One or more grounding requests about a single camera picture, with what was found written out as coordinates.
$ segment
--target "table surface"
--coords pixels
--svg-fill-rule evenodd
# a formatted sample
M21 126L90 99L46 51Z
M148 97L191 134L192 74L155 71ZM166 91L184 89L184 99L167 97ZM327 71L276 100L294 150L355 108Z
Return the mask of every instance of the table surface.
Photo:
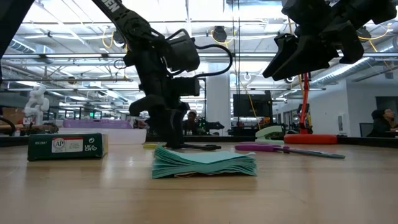
M27 162L26 147L0 148L0 222L398 223L397 150L299 148L346 159L258 152L257 177L152 180L153 150L140 145L84 161Z

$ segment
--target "person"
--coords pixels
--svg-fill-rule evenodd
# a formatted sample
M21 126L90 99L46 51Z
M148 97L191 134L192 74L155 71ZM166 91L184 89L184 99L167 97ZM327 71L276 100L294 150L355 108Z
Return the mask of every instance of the person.
M183 133L186 135L191 133L191 135L199 135L201 132L199 124L196 121L198 113L195 110L191 110L188 113L188 119L182 122Z
M372 112L373 130L367 137L388 138L391 131L398 131L398 125L394 122L394 112L391 109L375 110Z

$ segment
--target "stack of paper napkins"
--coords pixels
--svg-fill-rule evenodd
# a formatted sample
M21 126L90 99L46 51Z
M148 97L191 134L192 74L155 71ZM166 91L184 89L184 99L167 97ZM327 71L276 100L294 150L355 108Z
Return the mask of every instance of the stack of paper napkins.
M186 177L195 173L213 175L221 173L256 174L255 153L233 152L181 153L158 146L152 166L152 178L167 176Z

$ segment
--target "red object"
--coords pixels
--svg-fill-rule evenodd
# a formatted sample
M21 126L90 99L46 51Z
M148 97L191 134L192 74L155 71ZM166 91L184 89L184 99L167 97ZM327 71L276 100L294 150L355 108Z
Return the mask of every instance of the red object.
M303 96L303 106L302 106L299 125L300 125L300 134L308 134L308 129L305 127L305 115L306 115L305 110L307 109L308 91L310 89L308 88L308 73L304 73L303 76L304 76L304 96Z
M287 144L337 144L334 134L286 134L284 142Z

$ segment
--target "green box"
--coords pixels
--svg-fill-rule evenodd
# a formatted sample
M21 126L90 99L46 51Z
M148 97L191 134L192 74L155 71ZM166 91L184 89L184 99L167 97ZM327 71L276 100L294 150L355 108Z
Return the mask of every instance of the green box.
M106 153L106 134L33 134L29 136L27 160L101 159Z

